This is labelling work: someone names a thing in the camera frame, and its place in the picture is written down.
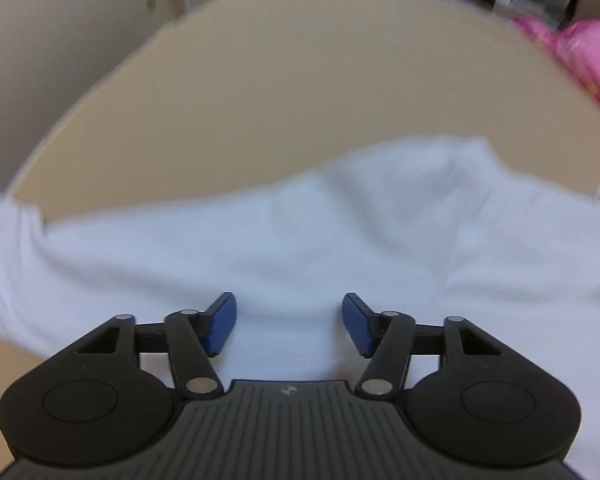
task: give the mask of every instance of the black object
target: black object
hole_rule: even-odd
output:
[[[342,319],[370,363],[344,381],[234,381],[208,357],[236,319],[223,294],[164,323],[107,321],[13,383],[0,428],[16,461],[0,480],[577,480],[561,460],[580,423],[566,386],[460,317],[417,325],[355,294]],[[138,367],[170,356],[174,388]],[[411,390],[411,355],[440,370]]]

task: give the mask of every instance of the table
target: table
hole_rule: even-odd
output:
[[[600,106],[505,22],[443,0],[214,0],[51,131],[12,194],[47,221],[268,184],[403,135],[486,136],[591,194]],[[0,393],[36,363],[0,343]],[[9,460],[0,437],[0,467]]]

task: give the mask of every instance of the white object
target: white object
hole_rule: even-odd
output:
[[[600,195],[514,174],[483,140],[398,140],[269,187],[43,227],[0,196],[0,334],[50,355],[121,312],[157,322],[235,293],[225,383],[357,380],[339,304],[463,316],[558,377],[600,479]]]

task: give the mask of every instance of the white fabric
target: white fabric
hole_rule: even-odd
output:
[[[50,355],[120,312],[157,322],[230,290],[222,380],[356,380],[346,292],[472,320],[576,393],[568,463],[600,480],[600,193],[504,168],[483,140],[398,140],[293,179],[43,227],[0,196],[0,334]]]

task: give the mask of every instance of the pink object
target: pink object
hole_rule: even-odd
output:
[[[600,101],[600,20],[574,23],[562,33],[531,18],[514,22]]]

